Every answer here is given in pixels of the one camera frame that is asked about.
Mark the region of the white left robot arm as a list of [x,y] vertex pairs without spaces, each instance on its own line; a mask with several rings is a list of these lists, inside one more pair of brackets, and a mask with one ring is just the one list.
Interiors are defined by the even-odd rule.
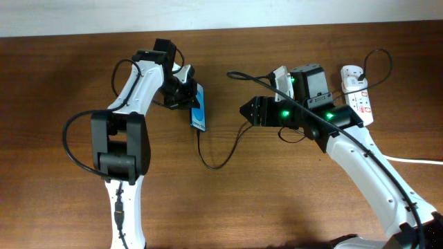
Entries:
[[[189,64],[176,64],[181,51],[169,39],[156,39],[151,50],[138,50],[127,61],[131,74],[122,91],[106,109],[75,114],[62,130],[68,157],[80,168],[105,182],[111,208],[112,248],[146,248],[142,228],[141,190],[150,166],[151,148],[146,115],[156,93],[161,107],[198,108],[198,83]],[[68,145],[70,125],[82,116],[91,117],[93,166],[81,163]]]

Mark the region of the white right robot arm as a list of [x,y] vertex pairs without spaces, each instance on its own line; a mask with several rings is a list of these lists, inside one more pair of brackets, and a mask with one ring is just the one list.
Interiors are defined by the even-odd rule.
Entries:
[[314,248],[441,248],[442,215],[399,175],[375,145],[357,112],[336,106],[319,64],[256,77],[229,71],[235,79],[252,80],[275,92],[255,96],[239,112],[253,125],[303,130],[306,138],[338,163],[353,180],[382,224],[387,241],[348,234]]

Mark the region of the blue smartphone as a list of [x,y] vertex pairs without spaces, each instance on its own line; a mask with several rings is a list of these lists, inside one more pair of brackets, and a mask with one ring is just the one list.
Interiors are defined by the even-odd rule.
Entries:
[[196,98],[199,107],[190,109],[190,126],[202,132],[205,132],[206,114],[205,114],[204,88],[200,84],[197,84]]

